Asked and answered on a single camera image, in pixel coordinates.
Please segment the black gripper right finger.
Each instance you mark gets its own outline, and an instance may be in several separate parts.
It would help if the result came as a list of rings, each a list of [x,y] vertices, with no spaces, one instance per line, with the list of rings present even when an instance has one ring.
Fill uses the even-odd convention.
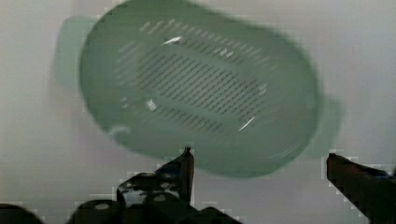
[[[395,224],[395,175],[330,153],[326,176],[370,224]]]

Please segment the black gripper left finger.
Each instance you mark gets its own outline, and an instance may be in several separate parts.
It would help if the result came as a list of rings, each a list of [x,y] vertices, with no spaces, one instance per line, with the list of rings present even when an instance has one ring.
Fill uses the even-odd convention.
[[[142,203],[151,193],[170,193],[184,202],[191,201],[194,157],[190,147],[154,172],[139,173],[119,184],[117,201],[125,207]]]

